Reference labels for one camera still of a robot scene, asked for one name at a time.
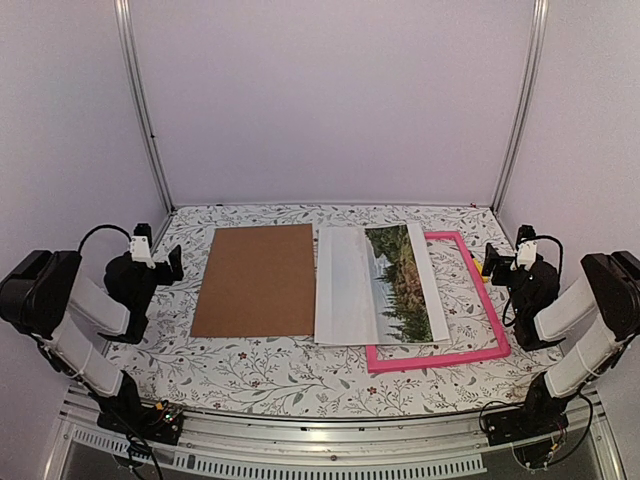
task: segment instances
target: pink frame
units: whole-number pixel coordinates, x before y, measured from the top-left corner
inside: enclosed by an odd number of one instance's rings
[[[393,360],[379,360],[378,349],[375,345],[367,346],[367,366],[369,373],[398,372],[401,370],[423,370],[425,368],[451,367],[465,363],[481,362],[484,360],[495,360],[511,355],[511,346],[507,340],[500,319],[496,314],[491,299],[484,288],[480,272],[473,263],[471,253],[462,239],[459,232],[428,232],[424,234],[427,240],[454,240],[460,249],[464,263],[471,274],[471,279],[476,287],[480,301],[484,306],[491,322],[491,328],[498,340],[498,346],[474,352],[447,353],[444,355],[434,355],[430,357],[402,358]]]

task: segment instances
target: brown cardboard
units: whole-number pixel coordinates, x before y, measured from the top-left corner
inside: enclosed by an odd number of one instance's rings
[[[311,225],[216,229],[192,337],[313,335]]]

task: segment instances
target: table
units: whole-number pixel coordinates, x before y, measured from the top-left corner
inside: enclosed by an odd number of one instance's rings
[[[196,409],[297,417],[387,417],[442,414],[480,408],[490,400],[524,399],[533,376],[561,358],[559,348],[522,351],[504,359],[441,369],[370,375],[363,347],[319,347],[309,337],[203,339],[189,337],[198,291],[216,227],[313,223],[382,226],[419,222],[425,231],[459,231],[478,258],[486,242],[511,247],[489,209],[424,206],[243,205],[184,207],[173,216],[156,258],[183,248],[185,279],[159,287],[139,345],[112,344],[107,358],[129,372],[147,398]],[[488,319],[453,244],[429,246],[451,346],[482,348],[492,341]],[[487,285],[498,313],[504,288]],[[437,346],[381,349],[388,357],[429,354]]]

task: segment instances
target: black cable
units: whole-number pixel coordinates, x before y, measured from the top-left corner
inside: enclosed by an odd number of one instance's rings
[[[562,242],[558,240],[556,237],[552,237],[551,235],[536,235],[535,237],[530,237],[524,240],[524,242],[529,242],[533,240],[550,240],[556,245],[558,245],[559,251],[559,260],[558,260],[558,279],[562,278],[562,263],[564,261],[564,247],[562,246]]]
[[[500,405],[504,405],[505,407],[517,407],[519,405],[523,405],[523,402],[518,402],[518,403],[507,403],[507,402],[503,402],[502,400],[491,400],[488,403],[485,403],[482,408],[480,409],[480,415],[478,416],[478,426],[480,427],[480,430],[482,431],[482,433],[484,433],[485,435],[487,435],[489,432],[487,432],[484,427],[482,426],[482,417],[484,416],[484,411],[485,409],[494,403],[499,403]]]
[[[81,385],[84,385],[87,390],[89,390],[94,396],[99,397],[100,394],[98,394],[98,392],[95,391],[95,389],[89,385],[86,381],[84,381],[84,379],[78,379],[76,378],[76,381],[78,383],[80,383]],[[126,422],[119,414],[118,412],[116,412],[114,409],[112,408],[108,408],[108,407],[104,407],[105,409],[107,409],[109,411],[109,413],[111,413],[114,417],[116,417],[116,420],[118,420],[118,422],[120,422],[122,424],[122,426],[124,428],[126,428],[127,430],[129,430],[130,433],[128,433],[126,435],[127,440],[129,441],[129,448],[127,449],[127,454],[129,455],[129,467],[130,467],[130,471],[133,472],[133,474],[139,478],[140,480],[146,480],[142,475],[140,475],[138,472],[136,472],[136,468],[137,467],[133,467],[132,463],[134,462],[133,460],[133,452],[139,454],[139,455],[146,455],[151,457],[151,460],[153,461],[153,465],[156,469],[156,473],[157,476],[159,478],[159,480],[164,480],[164,475],[162,474],[162,469],[160,468],[160,464],[158,463],[158,459],[156,458],[155,454],[153,453],[153,448],[151,448],[151,445],[149,445],[149,443],[144,439],[144,437],[142,435],[140,435],[135,428],[133,428],[128,422]],[[136,442],[134,440],[134,438],[137,438],[140,440],[140,442],[142,443],[142,446],[140,446],[140,444],[138,442]]]
[[[109,411],[114,417],[116,417],[116,420],[118,420],[118,422],[120,422],[123,427],[125,427],[127,430],[129,430],[129,432],[131,432],[130,434],[127,435],[127,440],[129,440],[129,449],[127,450],[128,454],[129,454],[129,460],[131,462],[133,462],[132,452],[138,453],[140,455],[148,455],[148,456],[150,456],[151,460],[153,461],[153,465],[156,468],[156,473],[158,474],[158,478],[160,480],[164,480],[164,475],[162,474],[162,469],[160,468],[160,465],[158,464],[158,459],[156,458],[155,454],[153,453],[153,449],[151,448],[151,445],[149,445],[149,443],[147,443],[147,441],[144,439],[144,437],[142,435],[140,435],[138,432],[136,432],[136,430],[131,425],[129,425],[129,423],[124,421],[124,419],[118,414],[118,412],[116,412],[115,410],[112,410],[112,409],[110,409]],[[140,445],[136,441],[133,440],[134,438],[137,438],[138,440],[140,440],[140,442],[142,442],[142,445],[144,446],[144,448],[140,447]],[[135,471],[135,468],[131,468],[131,471],[139,479],[145,480],[145,478],[142,477],[142,475],[140,475],[138,472]]]
[[[511,305],[511,297],[509,297],[509,299],[507,300],[507,303],[504,306],[504,310],[502,310],[502,325],[504,325],[505,328],[508,328],[514,323],[516,323],[515,318],[511,320],[509,323],[507,323],[507,311],[509,310],[509,305]]]
[[[593,403],[591,402],[591,400],[585,397],[581,391],[578,391],[578,396],[589,404],[589,421],[587,422],[587,428],[585,428],[584,433],[582,434],[582,437],[580,437],[580,440],[578,440],[578,443],[575,444],[575,446],[569,451],[569,453],[567,453],[562,458],[558,458],[557,460],[553,460],[549,462],[547,464],[547,467],[551,467],[553,465],[557,465],[560,462],[564,462],[567,458],[573,455],[576,452],[576,450],[578,450],[578,448],[580,448],[580,446],[587,439],[587,435],[589,435],[589,430],[591,429],[591,422],[593,422]]]
[[[91,230],[89,230],[89,232],[87,232],[87,234],[80,241],[80,245],[78,246],[78,253],[82,253],[82,249],[84,248],[85,242],[89,239],[91,235],[93,235],[99,230],[115,230],[125,235],[127,239],[131,241],[131,235],[129,235],[129,232],[127,232],[124,228],[119,227],[117,225],[111,225],[111,224],[105,223],[104,225],[98,225],[97,227],[94,227]]]

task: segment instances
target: white wall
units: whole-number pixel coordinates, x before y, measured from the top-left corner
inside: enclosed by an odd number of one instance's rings
[[[111,0],[0,6],[0,277],[35,248],[74,249],[99,223],[163,218],[124,71]],[[126,249],[85,250],[98,280]],[[31,480],[67,382],[0,322],[0,478]]]
[[[178,204],[489,204],[533,1],[137,0]]]
[[[531,223],[563,241],[565,287],[586,253],[640,256],[639,24],[637,1],[551,2],[502,219],[512,235]],[[630,479],[640,478],[639,369],[635,345],[599,383]]]

